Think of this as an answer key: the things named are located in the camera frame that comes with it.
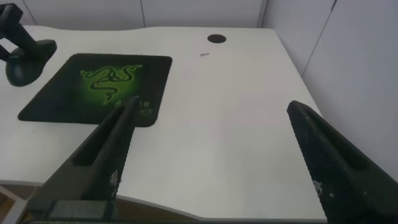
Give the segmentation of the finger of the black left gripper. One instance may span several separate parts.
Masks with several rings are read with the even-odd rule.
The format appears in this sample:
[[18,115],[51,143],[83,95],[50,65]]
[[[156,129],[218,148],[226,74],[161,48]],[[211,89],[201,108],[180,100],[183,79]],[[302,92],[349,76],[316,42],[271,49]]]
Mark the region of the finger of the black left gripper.
[[11,54],[2,45],[0,45],[0,60],[7,62],[10,55]]
[[22,10],[14,3],[1,5],[1,38],[6,38],[31,55],[40,55],[36,41],[20,23]]

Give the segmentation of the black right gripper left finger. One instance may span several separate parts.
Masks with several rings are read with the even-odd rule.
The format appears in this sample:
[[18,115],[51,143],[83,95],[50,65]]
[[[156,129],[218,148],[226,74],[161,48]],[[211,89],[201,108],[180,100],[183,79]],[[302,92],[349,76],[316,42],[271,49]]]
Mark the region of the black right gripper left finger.
[[116,107],[44,183],[30,207],[48,207],[57,200],[112,200],[135,129],[139,98]]

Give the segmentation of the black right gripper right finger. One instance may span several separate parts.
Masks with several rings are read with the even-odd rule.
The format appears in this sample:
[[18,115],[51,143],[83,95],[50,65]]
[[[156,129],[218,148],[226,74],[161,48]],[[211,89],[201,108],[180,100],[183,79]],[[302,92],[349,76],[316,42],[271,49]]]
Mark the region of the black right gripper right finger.
[[311,107],[287,113],[328,223],[397,223],[397,181]]

